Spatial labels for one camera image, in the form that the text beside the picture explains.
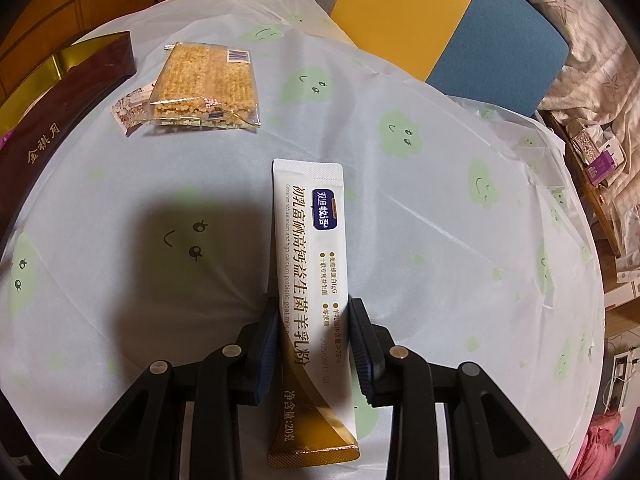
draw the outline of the packaged snack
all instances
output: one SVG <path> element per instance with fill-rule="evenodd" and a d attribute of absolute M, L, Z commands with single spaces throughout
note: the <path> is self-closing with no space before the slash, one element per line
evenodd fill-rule
<path fill-rule="evenodd" d="M 273 195 L 282 402 L 269 464 L 356 460 L 342 166 L 276 159 Z"/>
<path fill-rule="evenodd" d="M 260 126 L 249 51 L 176 43 L 158 76 L 143 121 L 217 128 Z"/>

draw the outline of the snack in clear plastic wrapper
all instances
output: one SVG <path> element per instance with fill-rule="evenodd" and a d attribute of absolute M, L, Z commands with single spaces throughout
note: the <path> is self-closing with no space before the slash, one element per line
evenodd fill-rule
<path fill-rule="evenodd" d="M 143 120 L 217 128 L 260 126 L 249 51 L 176 43 L 158 76 Z"/>

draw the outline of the clear plastic wrapper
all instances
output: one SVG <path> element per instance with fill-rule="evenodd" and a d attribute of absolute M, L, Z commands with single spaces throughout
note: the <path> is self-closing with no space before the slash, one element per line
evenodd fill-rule
<path fill-rule="evenodd" d="M 216 128 L 260 126 L 249 51 L 216 44 L 176 43 L 142 120 Z"/>

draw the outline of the pile of snack packages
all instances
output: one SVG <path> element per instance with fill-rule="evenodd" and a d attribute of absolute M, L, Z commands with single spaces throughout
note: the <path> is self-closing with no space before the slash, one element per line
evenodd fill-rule
<path fill-rule="evenodd" d="M 170 50 L 158 79 L 113 105 L 129 136 L 142 123 L 211 128 L 260 126 L 258 92 L 248 50 L 180 42 Z"/>

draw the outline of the white tablecloth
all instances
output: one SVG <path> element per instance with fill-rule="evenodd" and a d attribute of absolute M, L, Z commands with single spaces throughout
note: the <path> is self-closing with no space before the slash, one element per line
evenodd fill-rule
<path fill-rule="evenodd" d="M 372 320 L 430 362 L 478 362 L 571 467 L 604 302 L 548 130 L 358 50 L 313 0 L 171 0 L 92 35 L 127 29 L 138 73 L 55 153 L 0 267 L 0 383 L 56 470 L 150 362 L 202 359 L 256 319 L 277 157 L 344 166 L 350 294 Z M 263 127 L 125 138 L 111 105 L 175 41 L 248 48 Z M 361 458 L 304 473 L 267 466 L 273 406 L 241 409 L 245 478 L 384 478 L 390 410 L 356 405 Z"/>

